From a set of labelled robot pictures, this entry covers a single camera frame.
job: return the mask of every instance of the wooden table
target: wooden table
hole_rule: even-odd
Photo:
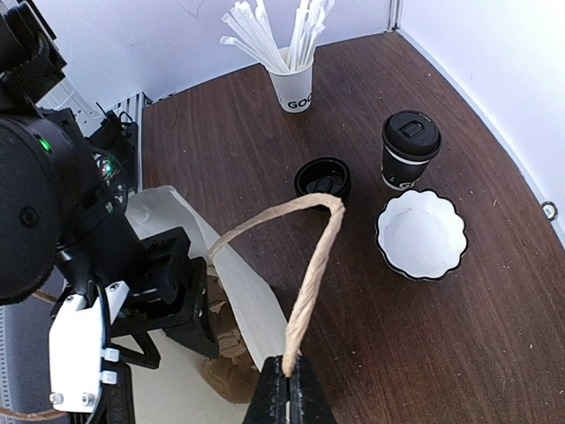
[[[418,188],[468,224],[462,267],[439,283],[387,268],[373,223],[397,195],[380,179],[380,128],[402,109],[445,140]],[[333,155],[353,187],[303,344],[337,422],[565,420],[563,249],[518,169],[454,89],[400,35],[319,50],[313,106],[281,111],[254,66],[158,102],[144,115],[146,186],[174,185],[219,232],[292,199],[305,162]],[[233,246],[290,312],[328,214],[264,224]]]

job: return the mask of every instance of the black coffee cup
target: black coffee cup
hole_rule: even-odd
[[[382,127],[382,179],[392,189],[412,188],[441,147],[437,125],[416,110],[389,117]]]

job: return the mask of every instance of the white straw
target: white straw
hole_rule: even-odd
[[[239,49],[243,50],[245,53],[247,53],[249,56],[251,56],[253,59],[255,59],[257,62],[263,63],[264,65],[268,65],[268,67],[270,68],[276,69],[276,66],[269,63],[267,60],[265,60],[264,57],[259,56],[255,50],[250,49],[249,46],[241,42],[241,40],[238,40],[236,37],[224,36],[220,39],[220,43],[236,46]]]
[[[222,37],[220,43],[238,47],[270,72],[298,72],[310,65],[318,38],[326,29],[324,21],[334,7],[335,0],[300,0],[285,59],[273,37],[265,0],[256,0],[256,3],[255,11],[247,1],[234,3],[230,13],[226,13],[222,21],[239,38]]]

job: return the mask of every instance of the paper cup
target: paper cup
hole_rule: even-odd
[[[280,49],[283,59],[286,59],[288,49],[288,47]],[[310,107],[313,61],[305,69],[296,72],[277,73],[267,70],[283,110],[289,113],[299,113]]]
[[[397,191],[412,188],[441,148],[440,129],[416,110],[402,110],[389,117],[382,139],[382,179]]]

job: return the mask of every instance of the white paper cup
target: white paper cup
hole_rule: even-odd
[[[280,49],[281,56],[286,59],[288,47]],[[312,103],[313,61],[304,69],[296,72],[277,73],[267,69],[276,97],[283,110],[289,113],[304,112]]]

